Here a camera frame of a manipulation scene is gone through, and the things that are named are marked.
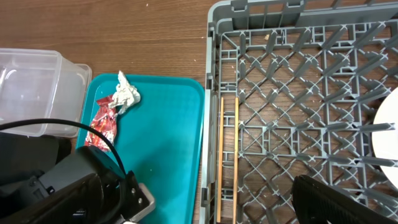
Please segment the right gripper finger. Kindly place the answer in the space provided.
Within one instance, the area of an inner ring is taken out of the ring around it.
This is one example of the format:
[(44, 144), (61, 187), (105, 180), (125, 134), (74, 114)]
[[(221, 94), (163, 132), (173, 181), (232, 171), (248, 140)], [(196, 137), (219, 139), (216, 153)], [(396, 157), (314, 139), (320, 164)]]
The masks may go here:
[(307, 175), (294, 179), (292, 204), (300, 224), (395, 223)]

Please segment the wooden chopstick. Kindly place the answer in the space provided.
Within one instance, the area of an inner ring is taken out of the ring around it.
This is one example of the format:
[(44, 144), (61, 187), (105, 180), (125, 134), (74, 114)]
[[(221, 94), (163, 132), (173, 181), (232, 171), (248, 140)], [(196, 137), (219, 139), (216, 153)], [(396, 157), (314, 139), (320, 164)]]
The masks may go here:
[(221, 223), (221, 189), (223, 171), (223, 121), (224, 121), (224, 98), (220, 98), (220, 120), (219, 120), (219, 141), (218, 141), (218, 180), (217, 180), (217, 208), (216, 222)]
[(234, 104), (234, 182), (233, 182), (233, 224), (237, 223), (238, 204), (238, 153), (239, 153), (239, 98)]

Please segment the white cup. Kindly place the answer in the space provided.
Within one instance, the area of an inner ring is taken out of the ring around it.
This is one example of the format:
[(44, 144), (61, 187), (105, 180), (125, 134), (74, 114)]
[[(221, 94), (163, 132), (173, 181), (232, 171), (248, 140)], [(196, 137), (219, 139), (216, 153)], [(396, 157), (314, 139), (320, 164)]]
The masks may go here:
[(377, 158), (397, 160), (397, 88), (381, 103), (374, 124), (394, 123), (395, 130), (372, 133), (373, 151)]

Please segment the red snack wrapper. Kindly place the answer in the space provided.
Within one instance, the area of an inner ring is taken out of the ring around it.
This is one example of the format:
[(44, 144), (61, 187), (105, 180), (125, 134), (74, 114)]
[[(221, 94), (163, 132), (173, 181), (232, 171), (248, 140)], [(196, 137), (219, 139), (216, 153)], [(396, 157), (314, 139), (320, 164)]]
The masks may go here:
[[(117, 134), (116, 118), (118, 112), (116, 108), (110, 108), (109, 104), (113, 102), (112, 95), (106, 96), (96, 101), (99, 110), (90, 123), (90, 127), (100, 132), (107, 140), (113, 144)], [(88, 132), (85, 138), (86, 146), (96, 146), (104, 152), (110, 152), (109, 146), (97, 135)]]

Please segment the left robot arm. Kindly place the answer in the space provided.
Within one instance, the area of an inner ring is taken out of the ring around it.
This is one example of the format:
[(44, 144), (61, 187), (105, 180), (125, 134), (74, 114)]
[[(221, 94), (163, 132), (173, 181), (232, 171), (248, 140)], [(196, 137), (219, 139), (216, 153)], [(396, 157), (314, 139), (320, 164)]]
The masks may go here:
[(2, 196), (1, 223), (109, 223), (127, 193), (121, 168), (101, 149), (83, 146)]

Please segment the grey dish rack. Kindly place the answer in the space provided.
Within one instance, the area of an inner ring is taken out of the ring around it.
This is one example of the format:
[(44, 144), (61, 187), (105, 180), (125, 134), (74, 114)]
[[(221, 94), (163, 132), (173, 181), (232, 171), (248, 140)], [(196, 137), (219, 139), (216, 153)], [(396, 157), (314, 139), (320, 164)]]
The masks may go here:
[(233, 223), (234, 104), (239, 98), (237, 223), (296, 223), (292, 185), (308, 175), (397, 220), (397, 160), (372, 133), (397, 88), (396, 1), (220, 1), (208, 11), (198, 221)]

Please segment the teal plastic tray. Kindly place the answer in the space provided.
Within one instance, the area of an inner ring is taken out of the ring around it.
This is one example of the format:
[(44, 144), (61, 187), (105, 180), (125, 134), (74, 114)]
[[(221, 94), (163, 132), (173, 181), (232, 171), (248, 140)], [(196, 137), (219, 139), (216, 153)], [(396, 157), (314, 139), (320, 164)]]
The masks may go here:
[(205, 92), (191, 78), (127, 75), (141, 100), (118, 117), (114, 146), (155, 198), (142, 223), (191, 223), (201, 156)]

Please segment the clear plastic bin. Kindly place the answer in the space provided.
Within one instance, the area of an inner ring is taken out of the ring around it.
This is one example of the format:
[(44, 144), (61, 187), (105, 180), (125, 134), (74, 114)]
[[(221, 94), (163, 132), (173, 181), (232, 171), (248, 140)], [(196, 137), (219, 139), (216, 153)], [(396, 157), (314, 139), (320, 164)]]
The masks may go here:
[(92, 71), (53, 50), (1, 49), (1, 123), (79, 122)]

